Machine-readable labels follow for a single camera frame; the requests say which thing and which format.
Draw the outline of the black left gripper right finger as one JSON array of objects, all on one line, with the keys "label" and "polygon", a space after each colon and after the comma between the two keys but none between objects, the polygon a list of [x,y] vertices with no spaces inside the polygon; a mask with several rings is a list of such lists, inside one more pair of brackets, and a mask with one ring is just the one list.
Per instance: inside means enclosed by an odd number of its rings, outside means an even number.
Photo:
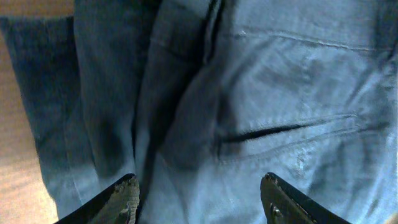
[{"label": "black left gripper right finger", "polygon": [[272,172],[260,190],[267,224],[349,224]]}]

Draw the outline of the navy blue shorts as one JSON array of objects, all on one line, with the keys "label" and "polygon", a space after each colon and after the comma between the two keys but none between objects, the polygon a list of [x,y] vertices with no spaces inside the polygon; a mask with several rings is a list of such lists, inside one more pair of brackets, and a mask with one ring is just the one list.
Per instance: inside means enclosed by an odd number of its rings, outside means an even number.
[{"label": "navy blue shorts", "polygon": [[126,174],[134,223],[265,223],[273,172],[351,223],[397,212],[397,2],[75,1],[2,17],[64,218]]}]

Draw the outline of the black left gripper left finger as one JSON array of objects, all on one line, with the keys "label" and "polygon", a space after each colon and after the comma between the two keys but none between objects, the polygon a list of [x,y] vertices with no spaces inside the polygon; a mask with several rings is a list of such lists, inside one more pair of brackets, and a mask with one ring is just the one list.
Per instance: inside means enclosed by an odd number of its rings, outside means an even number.
[{"label": "black left gripper left finger", "polygon": [[136,176],[126,174],[57,224],[135,224],[139,204]]}]

